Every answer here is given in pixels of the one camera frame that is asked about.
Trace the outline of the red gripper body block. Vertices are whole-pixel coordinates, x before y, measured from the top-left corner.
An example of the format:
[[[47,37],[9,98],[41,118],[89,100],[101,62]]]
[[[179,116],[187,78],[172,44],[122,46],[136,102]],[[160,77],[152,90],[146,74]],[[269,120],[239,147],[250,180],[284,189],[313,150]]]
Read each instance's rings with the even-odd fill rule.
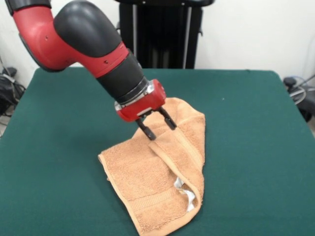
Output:
[[[131,102],[120,104],[115,101],[117,114],[127,122],[134,122],[149,111],[155,111],[165,104],[166,93],[162,84],[153,79],[145,90]]]

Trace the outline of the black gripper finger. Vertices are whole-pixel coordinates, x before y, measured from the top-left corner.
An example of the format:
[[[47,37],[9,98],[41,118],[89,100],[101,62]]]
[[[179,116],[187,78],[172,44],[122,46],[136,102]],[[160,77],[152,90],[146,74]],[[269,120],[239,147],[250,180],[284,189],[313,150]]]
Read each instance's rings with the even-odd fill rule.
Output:
[[[156,136],[153,133],[153,131],[149,127],[147,127],[141,119],[137,119],[135,122],[137,123],[139,128],[143,131],[143,133],[148,137],[149,140],[153,141],[156,139]]]
[[[171,130],[175,130],[177,128],[176,123],[174,122],[174,120],[171,118],[169,113],[163,107],[160,107],[158,109],[158,112],[164,117],[165,123],[169,126],[169,128]]]

